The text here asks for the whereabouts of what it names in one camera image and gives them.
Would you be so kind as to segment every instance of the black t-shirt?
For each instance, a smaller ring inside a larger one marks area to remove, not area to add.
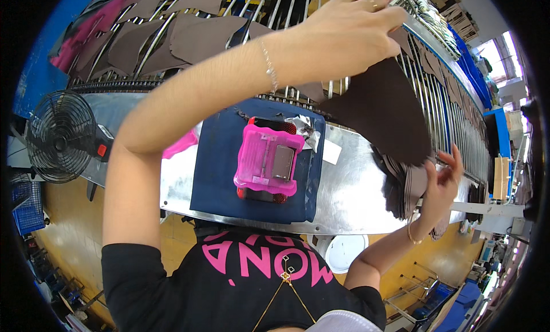
[[[238,230],[201,238],[171,277],[155,247],[103,247],[107,306],[122,332],[252,331],[281,284],[285,255],[294,269],[292,285],[315,320],[345,309],[384,329],[386,310],[376,289],[344,288],[323,258],[300,239]],[[312,324],[284,283],[256,330],[307,329]]]

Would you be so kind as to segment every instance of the woman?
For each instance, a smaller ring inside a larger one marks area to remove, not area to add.
[[[386,4],[332,0],[298,26],[174,76],[127,116],[109,161],[103,221],[103,283],[121,331],[384,329],[380,276],[448,212],[463,172],[456,147],[454,157],[439,155],[449,165],[439,174],[426,164],[421,218],[361,253],[344,286],[299,238],[236,227],[200,237],[167,278],[158,203],[162,150],[199,121],[278,86],[351,76],[398,54],[387,33],[406,12],[372,12]]]

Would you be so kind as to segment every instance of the right hand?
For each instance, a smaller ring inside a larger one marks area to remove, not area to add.
[[[424,195],[420,219],[434,227],[440,219],[447,216],[450,206],[458,193],[458,184],[464,174],[462,156],[456,144],[453,144],[451,156],[438,152],[439,158],[447,163],[447,167],[436,170],[435,165],[426,161],[428,186]]]
[[[387,3],[331,0],[305,22],[265,35],[262,40],[280,85],[356,75],[399,54],[399,44],[388,32],[401,26],[407,12],[401,7],[384,8]]]

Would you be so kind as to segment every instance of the wooden floor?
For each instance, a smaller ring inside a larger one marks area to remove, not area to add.
[[[103,189],[98,187],[93,202],[86,198],[87,181],[78,178],[66,184],[46,184],[45,211],[50,216],[50,225],[34,232],[38,244],[48,251],[50,260],[59,266],[67,278],[75,277],[86,289],[84,295],[92,298],[103,289],[101,279],[101,228],[103,209]],[[182,223],[181,217],[171,215],[161,225],[162,262],[170,275],[177,267],[189,249],[195,243],[193,227]],[[428,277],[414,262],[435,271],[440,279],[452,286],[459,286],[470,271],[470,266],[481,251],[483,239],[470,244],[472,235],[461,235],[457,232],[459,224],[449,226],[443,238],[432,242],[427,238],[421,245],[415,247],[405,257],[398,261],[382,276],[381,295],[388,298],[399,293],[399,288],[409,288],[412,285],[401,278],[403,274],[409,278],[413,275],[421,279]],[[384,235],[369,235],[370,243]],[[345,275],[336,275],[343,282]],[[415,302],[415,298],[405,295],[395,301],[400,308],[406,308]],[[387,308],[388,316],[395,314]],[[114,325],[106,308],[99,303],[91,307],[106,322]]]

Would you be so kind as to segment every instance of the fan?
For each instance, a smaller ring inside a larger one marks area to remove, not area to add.
[[[77,178],[92,157],[106,162],[113,143],[86,100],[72,91],[50,93],[38,103],[26,140],[32,167],[57,184]]]

